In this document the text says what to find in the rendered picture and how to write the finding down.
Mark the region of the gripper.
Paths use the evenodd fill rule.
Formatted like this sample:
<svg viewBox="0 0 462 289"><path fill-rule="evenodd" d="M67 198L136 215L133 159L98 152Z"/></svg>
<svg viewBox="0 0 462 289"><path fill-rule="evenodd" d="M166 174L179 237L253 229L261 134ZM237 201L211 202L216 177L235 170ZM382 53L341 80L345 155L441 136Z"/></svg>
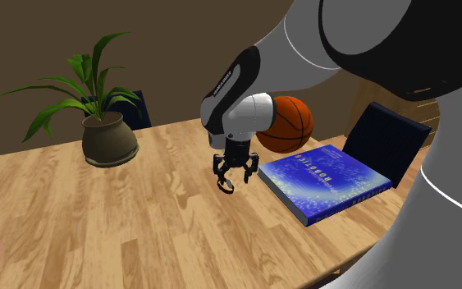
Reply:
<svg viewBox="0 0 462 289"><path fill-rule="evenodd" d="M230 168L242 167L245 170L244 182L247 184L253 173L258 171L259 156L256 153L249 154L251 140L231 140L226 138L224 156L213 155L213 173L217 176L217 187L225 194L234 193L232 181L225 177Z"/></svg>

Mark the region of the orange basketball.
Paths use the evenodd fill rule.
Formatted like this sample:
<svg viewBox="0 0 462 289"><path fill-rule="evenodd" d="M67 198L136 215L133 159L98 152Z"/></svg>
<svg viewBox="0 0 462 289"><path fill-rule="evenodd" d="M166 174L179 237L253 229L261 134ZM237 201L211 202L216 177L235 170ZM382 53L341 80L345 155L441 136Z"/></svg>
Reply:
<svg viewBox="0 0 462 289"><path fill-rule="evenodd" d="M277 106L275 120L266 131L256 133L258 141L266 149L288 154L303 147L312 135L313 116L301 100L292 96L273 98Z"/></svg>

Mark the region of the blue book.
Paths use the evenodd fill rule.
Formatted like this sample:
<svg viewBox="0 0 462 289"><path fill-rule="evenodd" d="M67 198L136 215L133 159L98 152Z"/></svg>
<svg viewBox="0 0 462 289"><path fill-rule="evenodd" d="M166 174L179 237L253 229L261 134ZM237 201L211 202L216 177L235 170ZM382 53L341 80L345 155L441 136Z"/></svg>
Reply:
<svg viewBox="0 0 462 289"><path fill-rule="evenodd" d="M258 176L306 227L392 188L331 144L262 164Z"/></svg>

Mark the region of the dark blue chair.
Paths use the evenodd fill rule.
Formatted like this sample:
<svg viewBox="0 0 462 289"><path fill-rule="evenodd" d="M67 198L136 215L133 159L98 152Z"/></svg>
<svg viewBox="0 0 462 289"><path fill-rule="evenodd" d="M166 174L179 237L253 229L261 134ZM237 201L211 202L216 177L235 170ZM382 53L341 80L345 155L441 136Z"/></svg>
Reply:
<svg viewBox="0 0 462 289"><path fill-rule="evenodd" d="M99 121L85 112L83 126L100 131L114 129L123 124L133 131L152 126L141 90L112 92L105 99L103 114L103 120Z"/></svg>
<svg viewBox="0 0 462 289"><path fill-rule="evenodd" d="M342 151L388 178L396 188L430 131L429 126L371 102Z"/></svg>

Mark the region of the green plant in olive pot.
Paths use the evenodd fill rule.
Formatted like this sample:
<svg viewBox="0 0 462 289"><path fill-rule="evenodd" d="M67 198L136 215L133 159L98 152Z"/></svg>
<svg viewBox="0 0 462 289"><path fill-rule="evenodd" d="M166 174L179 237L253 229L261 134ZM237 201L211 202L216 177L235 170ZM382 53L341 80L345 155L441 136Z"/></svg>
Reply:
<svg viewBox="0 0 462 289"><path fill-rule="evenodd" d="M115 103L128 103L135 108L138 117L142 117L142 110L135 104L140 97L125 87L116 86L106 90L107 74L115 67L101 71L98 69L103 50L112 40L125 34L123 31L104 35L94 45L91 53L75 54L68 58L68 64L77 76L76 80L63 76L46 78L68 85L72 91L56 85L25 85L0 94L1 98L23 90L50 89L68 96L38 112L27 129L24 141L31 139L40 129L52 136L53 116L63 109L74 108L88 115L81 122L84 128L81 146L87 164L100 168L117 167L136 156L140 145L135 133L124 122L124 115L121 112L112 112L110 108Z"/></svg>

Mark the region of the wooden table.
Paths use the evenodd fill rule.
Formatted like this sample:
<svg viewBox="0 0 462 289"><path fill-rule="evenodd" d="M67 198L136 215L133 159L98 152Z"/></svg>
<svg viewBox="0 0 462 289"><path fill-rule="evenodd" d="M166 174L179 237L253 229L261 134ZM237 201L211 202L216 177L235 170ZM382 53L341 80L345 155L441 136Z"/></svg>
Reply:
<svg viewBox="0 0 462 289"><path fill-rule="evenodd" d="M108 169L79 142L0 155L0 289L297 289L382 237L426 156L305 227L257 177L217 188L199 120L136 135L136 157Z"/></svg>

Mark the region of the wooden cabinet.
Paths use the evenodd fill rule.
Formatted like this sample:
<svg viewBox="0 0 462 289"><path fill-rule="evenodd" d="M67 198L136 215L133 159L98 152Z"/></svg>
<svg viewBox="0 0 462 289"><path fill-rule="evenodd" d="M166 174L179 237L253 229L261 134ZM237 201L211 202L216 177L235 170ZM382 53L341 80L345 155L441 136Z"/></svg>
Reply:
<svg viewBox="0 0 462 289"><path fill-rule="evenodd" d="M361 80L359 82L357 97L352 107L345 136L348 136L365 108L371 102L380 103L383 107L403 117L431 127L431 132L423 142L421 149L427 148L432 143L440 121L440 110L437 101L435 99L417 102L406 101L369 80Z"/></svg>

